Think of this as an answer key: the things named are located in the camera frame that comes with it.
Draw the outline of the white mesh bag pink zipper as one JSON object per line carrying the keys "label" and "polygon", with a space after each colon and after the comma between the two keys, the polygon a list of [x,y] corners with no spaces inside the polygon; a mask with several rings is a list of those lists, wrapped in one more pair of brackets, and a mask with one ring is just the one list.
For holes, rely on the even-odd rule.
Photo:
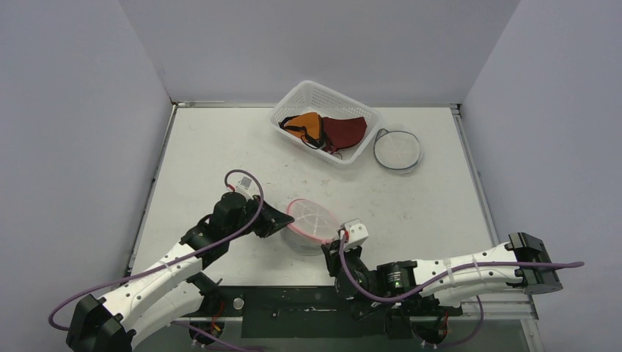
{"label": "white mesh bag pink zipper", "polygon": [[295,199],[287,206],[286,214],[294,222],[281,231],[281,237],[295,253],[303,256],[321,255],[322,245],[330,244],[337,238],[339,221],[317,202]]}

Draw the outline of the dark red orange bra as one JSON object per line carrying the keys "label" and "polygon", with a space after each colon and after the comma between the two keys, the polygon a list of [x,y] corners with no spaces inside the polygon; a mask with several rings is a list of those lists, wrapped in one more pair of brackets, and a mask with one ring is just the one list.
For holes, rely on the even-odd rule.
{"label": "dark red orange bra", "polygon": [[367,130],[364,117],[338,120],[322,117],[317,112],[286,117],[278,126],[305,146],[330,155],[355,147],[364,139]]}

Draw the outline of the white mesh laundry bag blue zipper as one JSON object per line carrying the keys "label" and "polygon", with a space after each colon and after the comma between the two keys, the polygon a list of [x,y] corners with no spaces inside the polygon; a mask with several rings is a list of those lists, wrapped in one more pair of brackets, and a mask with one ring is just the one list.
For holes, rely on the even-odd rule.
{"label": "white mesh laundry bag blue zipper", "polygon": [[373,156],[383,169],[406,175],[422,161],[423,148],[412,132],[381,128],[374,138]]}

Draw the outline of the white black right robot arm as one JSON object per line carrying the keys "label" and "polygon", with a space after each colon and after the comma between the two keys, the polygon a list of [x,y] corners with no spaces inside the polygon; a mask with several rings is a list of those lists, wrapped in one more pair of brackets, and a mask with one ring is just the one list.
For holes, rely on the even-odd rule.
{"label": "white black right robot arm", "polygon": [[482,294],[520,289],[526,295],[563,289],[544,242],[515,232],[493,248],[436,260],[404,260],[369,269],[362,247],[341,246],[339,238],[322,245],[337,295],[359,320],[386,309],[432,316],[460,309],[462,301]]}

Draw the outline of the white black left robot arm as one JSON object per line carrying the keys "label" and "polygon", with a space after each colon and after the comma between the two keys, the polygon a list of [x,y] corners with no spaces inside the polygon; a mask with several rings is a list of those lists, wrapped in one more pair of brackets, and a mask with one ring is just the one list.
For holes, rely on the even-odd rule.
{"label": "white black left robot arm", "polygon": [[294,218],[262,201],[226,193],[157,263],[100,298],[76,305],[67,331],[72,351],[132,351],[172,321],[213,314],[222,302],[217,282],[204,274],[225,255],[230,241],[249,233],[269,237]]}

